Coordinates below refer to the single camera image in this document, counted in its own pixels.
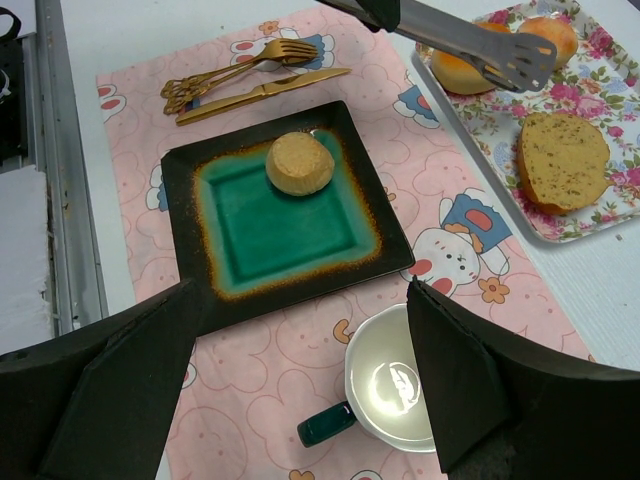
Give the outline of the silver metal tongs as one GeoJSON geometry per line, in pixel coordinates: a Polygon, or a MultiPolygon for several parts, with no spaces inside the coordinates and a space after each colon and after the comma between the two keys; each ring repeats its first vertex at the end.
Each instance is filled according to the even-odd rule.
{"type": "Polygon", "coordinates": [[[398,34],[466,61],[500,88],[538,92],[553,73],[557,50],[545,38],[487,30],[419,1],[399,6],[398,34]]]}

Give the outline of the small pale muffin bread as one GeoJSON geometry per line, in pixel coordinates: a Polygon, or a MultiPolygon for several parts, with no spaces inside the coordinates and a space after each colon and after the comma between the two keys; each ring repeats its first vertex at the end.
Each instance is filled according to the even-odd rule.
{"type": "Polygon", "coordinates": [[[292,196],[320,191],[331,181],[335,161],[329,150],[309,133],[291,132],[268,150],[266,174],[271,184],[292,196]]]}

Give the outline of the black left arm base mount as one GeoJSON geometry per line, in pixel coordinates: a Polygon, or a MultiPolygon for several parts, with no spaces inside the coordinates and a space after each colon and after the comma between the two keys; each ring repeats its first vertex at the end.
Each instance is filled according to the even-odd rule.
{"type": "Polygon", "coordinates": [[[1,8],[1,171],[28,155],[24,49],[21,20],[1,8]]]}

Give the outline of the speckled bread slice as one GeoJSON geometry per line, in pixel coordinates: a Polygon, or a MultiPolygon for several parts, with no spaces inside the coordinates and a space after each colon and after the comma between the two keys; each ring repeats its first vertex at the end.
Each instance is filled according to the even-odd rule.
{"type": "Polygon", "coordinates": [[[596,202],[613,185],[605,170],[610,149],[587,120],[566,113],[532,113],[523,123],[516,162],[525,196],[546,214],[596,202]]]}

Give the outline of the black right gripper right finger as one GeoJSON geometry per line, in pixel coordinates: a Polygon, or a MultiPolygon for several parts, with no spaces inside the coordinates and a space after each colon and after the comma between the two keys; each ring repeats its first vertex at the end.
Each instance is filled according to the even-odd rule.
{"type": "Polygon", "coordinates": [[[411,339],[440,469],[451,479],[635,479],[639,375],[564,354],[419,280],[411,339]]]}

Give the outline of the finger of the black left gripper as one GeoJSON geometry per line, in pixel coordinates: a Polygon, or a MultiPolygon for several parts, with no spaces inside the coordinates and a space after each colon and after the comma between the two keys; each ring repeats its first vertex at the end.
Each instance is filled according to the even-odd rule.
{"type": "Polygon", "coordinates": [[[400,24],[399,0],[319,0],[320,3],[358,19],[371,32],[394,32],[400,24]]]}

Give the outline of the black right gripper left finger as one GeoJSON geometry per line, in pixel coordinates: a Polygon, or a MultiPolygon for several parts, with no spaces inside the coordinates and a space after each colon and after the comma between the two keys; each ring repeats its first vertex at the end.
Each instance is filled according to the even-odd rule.
{"type": "Polygon", "coordinates": [[[154,478],[203,315],[186,280],[2,355],[2,478],[154,478]]]}

